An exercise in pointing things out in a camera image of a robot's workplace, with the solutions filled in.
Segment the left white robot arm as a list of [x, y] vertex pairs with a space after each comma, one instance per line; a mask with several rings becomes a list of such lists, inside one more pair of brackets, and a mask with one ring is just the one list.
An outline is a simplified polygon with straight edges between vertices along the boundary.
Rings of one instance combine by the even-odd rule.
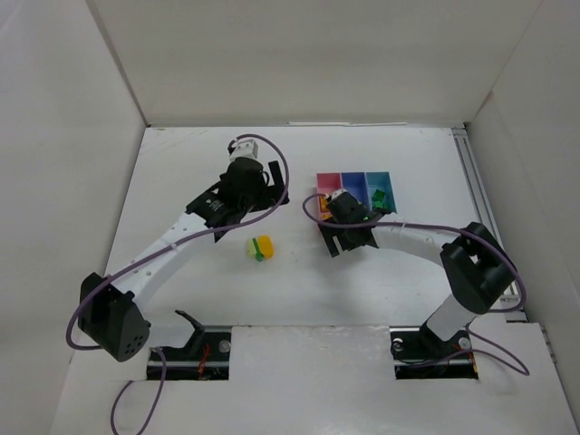
[[263, 166], [233, 159], [216, 184], [186, 205], [176, 223], [121, 271], [82, 282], [78, 326], [119, 363], [142, 348], [187, 348], [202, 331], [182, 310], [160, 317], [146, 313], [152, 297], [196, 255], [206, 254], [227, 232], [247, 225], [246, 215], [265, 218], [287, 203], [284, 160]]

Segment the dark green wedge lego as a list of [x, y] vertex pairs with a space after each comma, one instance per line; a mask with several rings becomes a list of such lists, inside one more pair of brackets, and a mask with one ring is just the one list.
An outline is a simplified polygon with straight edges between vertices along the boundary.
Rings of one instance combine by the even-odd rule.
[[375, 202], [373, 204], [373, 208], [375, 210], [380, 211], [380, 212], [385, 213], [385, 214], [391, 213], [389, 206], [387, 204], [384, 204], [384, 203]]

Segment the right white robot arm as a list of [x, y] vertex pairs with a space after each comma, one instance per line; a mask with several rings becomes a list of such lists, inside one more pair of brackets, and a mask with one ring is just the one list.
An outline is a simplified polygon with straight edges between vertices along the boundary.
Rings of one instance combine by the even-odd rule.
[[480, 223], [454, 228], [405, 222], [387, 209], [368, 209], [345, 189], [322, 198], [330, 217], [318, 227], [332, 256], [372, 247], [399, 251], [443, 269], [450, 295], [418, 332], [420, 343], [433, 353], [442, 353], [460, 330], [488, 313], [516, 280], [515, 266]]

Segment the dark green lego brick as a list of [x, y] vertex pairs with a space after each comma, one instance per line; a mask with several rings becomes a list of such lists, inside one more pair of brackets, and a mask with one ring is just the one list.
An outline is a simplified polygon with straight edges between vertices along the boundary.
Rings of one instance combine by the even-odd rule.
[[372, 194], [372, 203], [375, 207], [379, 207], [385, 198], [385, 193], [380, 190], [380, 189], [376, 189], [373, 194]]

